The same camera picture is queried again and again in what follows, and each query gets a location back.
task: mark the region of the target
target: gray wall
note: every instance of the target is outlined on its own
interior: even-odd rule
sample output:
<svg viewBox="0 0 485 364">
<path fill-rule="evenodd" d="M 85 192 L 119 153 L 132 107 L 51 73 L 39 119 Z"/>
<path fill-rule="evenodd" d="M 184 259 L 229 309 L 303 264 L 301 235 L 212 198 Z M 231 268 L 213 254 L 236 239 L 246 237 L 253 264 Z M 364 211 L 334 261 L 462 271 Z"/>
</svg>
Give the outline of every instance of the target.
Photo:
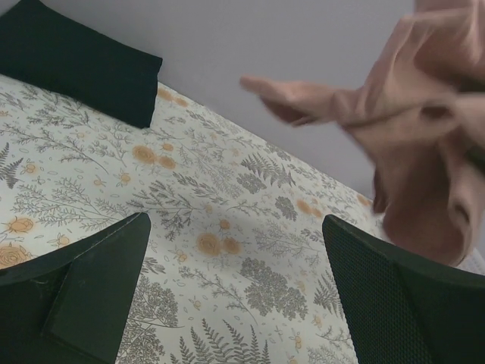
<svg viewBox="0 0 485 364">
<path fill-rule="evenodd" d="M 17 0 L 0 0 L 0 11 Z M 359 86 L 412 0 L 44 0 L 164 58 L 160 80 L 351 188 L 372 167 L 334 125 L 294 130 L 238 87 L 240 74 Z M 485 255 L 485 236 L 481 250 Z"/>
</svg>

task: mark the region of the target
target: black fabric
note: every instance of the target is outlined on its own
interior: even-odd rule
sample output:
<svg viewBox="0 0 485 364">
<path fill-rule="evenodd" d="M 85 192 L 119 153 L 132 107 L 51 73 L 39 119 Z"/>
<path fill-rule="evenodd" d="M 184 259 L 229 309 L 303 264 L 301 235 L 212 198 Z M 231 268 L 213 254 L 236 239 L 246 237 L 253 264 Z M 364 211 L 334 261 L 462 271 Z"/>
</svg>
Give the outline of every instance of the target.
<svg viewBox="0 0 485 364">
<path fill-rule="evenodd" d="M 431 262 L 335 216 L 325 247 L 359 364 L 485 362 L 485 277 Z"/>
<path fill-rule="evenodd" d="M 114 363 L 150 228 L 137 213 L 0 270 L 0 363 Z"/>
<path fill-rule="evenodd" d="M 0 17 L 0 74 L 84 104 L 134 127 L 149 127 L 161 58 L 70 20 L 39 0 Z"/>
</svg>

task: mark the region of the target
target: botanical print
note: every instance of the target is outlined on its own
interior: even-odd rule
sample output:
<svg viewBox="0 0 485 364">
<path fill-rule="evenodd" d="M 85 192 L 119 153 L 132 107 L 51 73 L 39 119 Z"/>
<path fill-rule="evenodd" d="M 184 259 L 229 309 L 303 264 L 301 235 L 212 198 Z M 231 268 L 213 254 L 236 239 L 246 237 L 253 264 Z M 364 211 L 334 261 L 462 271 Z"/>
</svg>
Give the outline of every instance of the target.
<svg viewBox="0 0 485 364">
<path fill-rule="evenodd" d="M 321 223 L 369 205 L 165 86 L 138 130 L 0 77 L 0 268 L 150 216 L 117 364 L 356 363 Z"/>
</svg>

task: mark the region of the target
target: gray background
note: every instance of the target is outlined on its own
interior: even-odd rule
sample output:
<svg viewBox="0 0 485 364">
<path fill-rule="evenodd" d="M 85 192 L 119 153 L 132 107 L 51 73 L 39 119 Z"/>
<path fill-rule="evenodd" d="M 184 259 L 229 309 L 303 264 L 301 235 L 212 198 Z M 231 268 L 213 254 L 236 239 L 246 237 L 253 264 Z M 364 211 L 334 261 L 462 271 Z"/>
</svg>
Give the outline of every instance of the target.
<svg viewBox="0 0 485 364">
<path fill-rule="evenodd" d="M 0 12 L 17 0 L 0 0 Z M 372 166 L 335 125 L 295 130 L 238 87 L 241 74 L 357 87 L 412 0 L 43 0 L 164 58 L 160 81 L 371 196 Z M 485 254 L 485 238 L 481 239 Z"/>
</svg>

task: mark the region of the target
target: pink cloth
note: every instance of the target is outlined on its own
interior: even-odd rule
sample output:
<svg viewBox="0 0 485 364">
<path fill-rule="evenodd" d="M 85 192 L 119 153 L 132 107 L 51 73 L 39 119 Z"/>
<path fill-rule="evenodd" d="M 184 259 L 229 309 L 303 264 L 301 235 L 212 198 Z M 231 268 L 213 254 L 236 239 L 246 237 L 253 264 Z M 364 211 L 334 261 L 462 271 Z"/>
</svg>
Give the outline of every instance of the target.
<svg viewBox="0 0 485 364">
<path fill-rule="evenodd" d="M 240 83 L 287 123 L 339 123 L 374 161 L 373 210 L 391 241 L 457 265 L 485 208 L 485 177 L 465 159 L 485 148 L 485 93 L 462 92 L 472 81 L 485 85 L 485 0 L 416 0 L 359 89 Z"/>
</svg>

